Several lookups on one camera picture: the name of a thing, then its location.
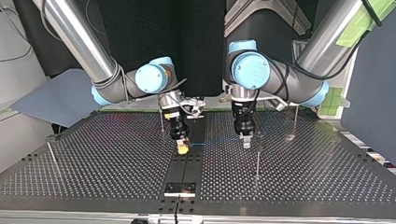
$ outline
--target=white wall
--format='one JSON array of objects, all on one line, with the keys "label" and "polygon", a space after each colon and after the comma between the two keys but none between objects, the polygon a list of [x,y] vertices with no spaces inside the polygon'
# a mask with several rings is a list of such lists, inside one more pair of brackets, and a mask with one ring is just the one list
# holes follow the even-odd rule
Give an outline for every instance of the white wall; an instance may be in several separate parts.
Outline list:
[{"label": "white wall", "polygon": [[[12,0],[0,4],[14,7]],[[29,45],[15,32],[0,12],[0,60],[22,55]],[[24,33],[21,21],[12,13],[9,17]],[[7,107],[41,86],[46,81],[34,52],[11,62],[0,62],[0,173],[26,154],[45,144],[52,133],[50,123],[10,111]]]},{"label": "white wall", "polygon": [[[14,7],[11,0],[0,0],[2,5]],[[0,60],[22,55],[29,45],[15,32],[4,15],[0,12]],[[21,21],[8,13],[24,34]],[[43,70],[37,57],[32,52],[16,61],[0,63],[0,105],[15,101],[45,82]]]}]

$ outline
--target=perforated table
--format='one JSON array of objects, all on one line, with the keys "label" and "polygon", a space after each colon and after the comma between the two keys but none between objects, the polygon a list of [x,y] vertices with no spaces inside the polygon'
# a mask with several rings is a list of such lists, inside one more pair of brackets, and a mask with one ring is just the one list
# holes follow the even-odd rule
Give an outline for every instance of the perforated table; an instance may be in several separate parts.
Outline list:
[{"label": "perforated table", "polygon": [[[232,114],[207,112],[189,120],[191,151],[178,156],[159,114],[96,113],[0,174],[0,218],[29,210],[396,219],[396,176],[314,114],[301,111],[295,131],[293,119],[257,112],[262,136],[243,149]],[[195,197],[164,197],[168,183],[195,184]]]}]

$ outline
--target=grey panel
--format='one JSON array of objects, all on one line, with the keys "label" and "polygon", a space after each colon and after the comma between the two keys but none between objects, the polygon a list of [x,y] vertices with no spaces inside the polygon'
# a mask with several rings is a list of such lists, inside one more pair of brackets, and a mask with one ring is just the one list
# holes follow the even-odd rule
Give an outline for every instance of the grey panel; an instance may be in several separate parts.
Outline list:
[{"label": "grey panel", "polygon": [[396,163],[396,10],[361,43],[341,124]]},{"label": "grey panel", "polygon": [[101,108],[91,95],[91,80],[84,70],[69,69],[22,97],[12,109],[38,119],[70,127]]}]

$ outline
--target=robotic arm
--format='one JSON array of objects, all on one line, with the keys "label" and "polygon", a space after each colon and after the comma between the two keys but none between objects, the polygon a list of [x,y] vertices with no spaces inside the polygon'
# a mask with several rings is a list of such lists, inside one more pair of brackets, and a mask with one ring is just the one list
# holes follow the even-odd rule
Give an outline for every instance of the robotic arm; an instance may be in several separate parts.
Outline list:
[{"label": "robotic arm", "polygon": [[[235,41],[230,44],[227,58],[229,74],[226,79],[232,86],[234,130],[244,139],[244,148],[250,147],[250,139],[255,132],[252,115],[260,91],[307,107],[323,102],[329,91],[329,82],[326,79],[340,74],[367,34],[362,34],[352,48],[337,42],[363,2],[337,1],[314,32],[295,65],[272,60],[259,53],[254,40]],[[341,63],[344,65],[332,75],[331,72]]]},{"label": "robotic arm", "polygon": [[33,1],[40,9],[42,18],[47,18],[90,76],[92,95],[98,104],[117,104],[149,94],[159,94],[160,106],[171,124],[171,136],[177,141],[178,152],[187,153],[189,128],[184,122],[185,109],[181,107],[185,104],[193,105],[196,109],[191,114],[196,117],[201,112],[203,104],[183,99],[177,89],[177,77],[171,58],[152,60],[124,74],[122,67],[100,44],[73,0]]}]

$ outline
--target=blue joint cap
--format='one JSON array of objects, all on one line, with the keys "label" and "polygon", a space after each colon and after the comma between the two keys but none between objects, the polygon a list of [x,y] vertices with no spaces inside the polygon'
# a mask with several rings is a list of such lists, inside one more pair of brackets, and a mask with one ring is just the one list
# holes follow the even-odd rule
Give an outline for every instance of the blue joint cap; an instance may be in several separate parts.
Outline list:
[{"label": "blue joint cap", "polygon": [[136,85],[146,93],[157,93],[162,91],[168,83],[166,70],[155,63],[143,65],[136,71]]},{"label": "blue joint cap", "polygon": [[228,47],[228,53],[236,52],[238,50],[257,50],[257,44],[255,40],[238,40],[231,42]]},{"label": "blue joint cap", "polygon": [[95,100],[95,102],[99,105],[112,105],[109,101],[105,100],[101,94],[99,93],[99,91],[92,86],[91,87],[91,94],[93,95],[93,99]]},{"label": "blue joint cap", "polygon": [[267,83],[270,78],[270,65],[257,52],[245,52],[233,60],[231,66],[233,79],[249,90],[257,90]]},{"label": "blue joint cap", "polygon": [[326,98],[326,94],[327,92],[329,92],[329,88],[330,88],[329,82],[324,81],[322,87],[320,88],[320,91],[318,91],[317,94],[311,99],[301,103],[301,105],[306,107],[314,107],[320,105]]},{"label": "blue joint cap", "polygon": [[158,59],[151,60],[149,63],[152,64],[171,64],[173,65],[172,59],[170,57],[161,57]]}]

